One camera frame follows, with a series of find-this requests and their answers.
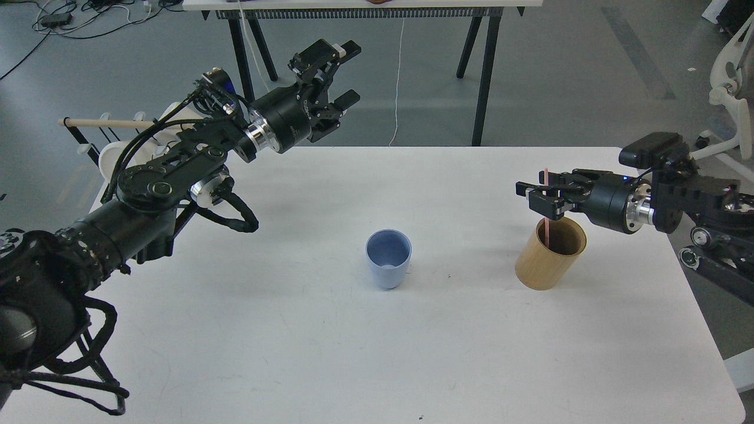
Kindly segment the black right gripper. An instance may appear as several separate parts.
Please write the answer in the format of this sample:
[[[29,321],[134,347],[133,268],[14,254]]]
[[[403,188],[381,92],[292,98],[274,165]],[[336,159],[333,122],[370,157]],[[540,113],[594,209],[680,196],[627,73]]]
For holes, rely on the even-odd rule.
[[[612,172],[551,173],[540,171],[538,184],[516,182],[516,194],[528,207],[550,220],[566,212],[586,214],[597,226],[633,234],[653,225],[649,180]]]

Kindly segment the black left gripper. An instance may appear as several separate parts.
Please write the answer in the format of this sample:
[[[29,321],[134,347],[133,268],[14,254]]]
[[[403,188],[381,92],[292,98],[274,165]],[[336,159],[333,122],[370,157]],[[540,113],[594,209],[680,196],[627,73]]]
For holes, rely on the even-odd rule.
[[[338,45],[319,39],[295,53],[288,63],[294,82],[248,105],[249,123],[243,130],[248,146],[244,149],[253,157],[264,148],[281,155],[305,140],[316,143],[339,129],[348,108],[361,100],[358,92],[349,90],[321,108],[310,110],[310,103],[318,99],[315,86],[329,88],[340,65],[361,52],[353,40]]]

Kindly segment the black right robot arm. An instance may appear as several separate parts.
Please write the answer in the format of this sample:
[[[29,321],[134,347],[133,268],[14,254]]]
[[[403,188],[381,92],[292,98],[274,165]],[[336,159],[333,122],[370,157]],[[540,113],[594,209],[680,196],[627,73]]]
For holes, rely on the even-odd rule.
[[[736,179],[703,176],[689,145],[676,132],[651,132],[619,153],[619,162],[640,171],[631,177],[576,168],[541,171],[538,184],[516,183],[530,210],[550,220],[568,211],[592,224],[633,234],[643,225],[671,234],[682,217],[694,223],[679,262],[743,302],[753,303],[752,195]]]

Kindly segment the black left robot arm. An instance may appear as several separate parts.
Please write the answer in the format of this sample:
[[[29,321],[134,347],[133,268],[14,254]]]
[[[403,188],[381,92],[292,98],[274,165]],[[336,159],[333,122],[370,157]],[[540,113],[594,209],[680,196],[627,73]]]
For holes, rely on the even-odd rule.
[[[290,60],[295,82],[247,101],[222,69],[204,73],[196,89],[127,143],[106,186],[102,206],[56,233],[9,228],[2,233],[2,402],[32,386],[78,386],[115,395],[106,408],[120,416],[129,392],[110,372],[102,350],[115,330],[115,307],[89,296],[114,271],[169,257],[194,215],[238,233],[259,221],[233,191],[224,165],[230,152],[251,162],[259,151],[285,153],[336,131],[360,95],[329,101],[341,65],[361,53],[356,41],[315,41]]]

